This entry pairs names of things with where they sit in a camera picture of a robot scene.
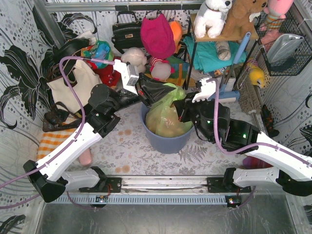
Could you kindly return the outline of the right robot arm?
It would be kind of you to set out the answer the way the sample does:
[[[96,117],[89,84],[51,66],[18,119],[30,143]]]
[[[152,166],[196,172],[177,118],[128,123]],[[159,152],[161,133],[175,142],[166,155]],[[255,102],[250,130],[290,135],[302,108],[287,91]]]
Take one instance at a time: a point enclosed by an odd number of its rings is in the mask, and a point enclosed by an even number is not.
[[[227,168],[222,181],[211,182],[209,191],[237,192],[250,186],[277,186],[296,196],[312,193],[312,159],[275,142],[252,124],[230,117],[230,108],[214,99],[193,102],[194,93],[173,102],[178,119],[191,121],[197,134],[228,154],[245,154],[269,168]]]

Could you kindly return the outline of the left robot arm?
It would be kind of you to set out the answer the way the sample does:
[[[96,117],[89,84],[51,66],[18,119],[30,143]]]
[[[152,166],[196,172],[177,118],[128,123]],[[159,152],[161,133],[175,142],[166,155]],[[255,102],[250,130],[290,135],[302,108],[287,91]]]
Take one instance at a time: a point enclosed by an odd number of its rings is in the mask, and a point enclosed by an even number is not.
[[[27,161],[23,168],[28,179],[46,203],[58,199],[64,192],[110,192],[107,175],[97,166],[68,172],[67,168],[93,144],[106,137],[118,124],[116,112],[139,101],[149,107],[175,89],[174,85],[141,75],[131,97],[105,84],[91,90],[88,100],[91,112],[80,126],[54,151],[38,161]]]

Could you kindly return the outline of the green plastic trash bag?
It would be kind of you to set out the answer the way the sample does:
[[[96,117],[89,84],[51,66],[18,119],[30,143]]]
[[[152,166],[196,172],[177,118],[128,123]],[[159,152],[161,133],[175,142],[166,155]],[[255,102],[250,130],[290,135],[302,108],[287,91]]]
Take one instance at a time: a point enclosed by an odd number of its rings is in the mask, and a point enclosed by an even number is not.
[[[145,125],[152,133],[161,137],[178,137],[187,133],[193,126],[188,122],[180,122],[176,107],[173,102],[186,97],[184,90],[172,83],[165,83],[165,87],[172,87],[173,90],[161,100],[155,102],[145,118]]]

